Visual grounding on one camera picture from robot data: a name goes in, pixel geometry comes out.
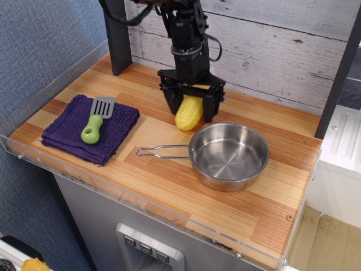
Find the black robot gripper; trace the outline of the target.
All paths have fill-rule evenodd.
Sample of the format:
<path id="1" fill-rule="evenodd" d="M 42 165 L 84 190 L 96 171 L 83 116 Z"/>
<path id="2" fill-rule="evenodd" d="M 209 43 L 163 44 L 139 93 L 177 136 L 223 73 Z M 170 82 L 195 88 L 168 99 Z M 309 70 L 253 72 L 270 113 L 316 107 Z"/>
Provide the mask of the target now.
<path id="1" fill-rule="evenodd" d="M 160 70 L 160 88 L 166 102 L 175 115 L 183 101 L 183 95 L 191 95 L 202 100 L 204 123 L 210 123 L 218 113 L 219 102 L 223 102 L 226 93 L 225 82 L 210 73 L 209 48 L 202 46 L 188 51 L 171 48 L 174 54 L 175 68 Z"/>

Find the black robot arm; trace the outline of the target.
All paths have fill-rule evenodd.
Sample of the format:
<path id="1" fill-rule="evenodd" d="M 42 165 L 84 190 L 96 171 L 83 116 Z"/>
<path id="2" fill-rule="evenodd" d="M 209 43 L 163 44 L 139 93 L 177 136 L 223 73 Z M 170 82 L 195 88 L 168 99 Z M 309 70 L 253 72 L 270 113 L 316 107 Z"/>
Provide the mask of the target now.
<path id="1" fill-rule="evenodd" d="M 204 122 L 210 123 L 225 99 L 225 81 L 210 73 L 209 40 L 206 34 L 207 16 L 200 1 L 141 1 L 152 5 L 162 17 L 175 69 L 160 70 L 158 76 L 167 104 L 173 114 L 180 108 L 185 95 L 202 99 Z"/>

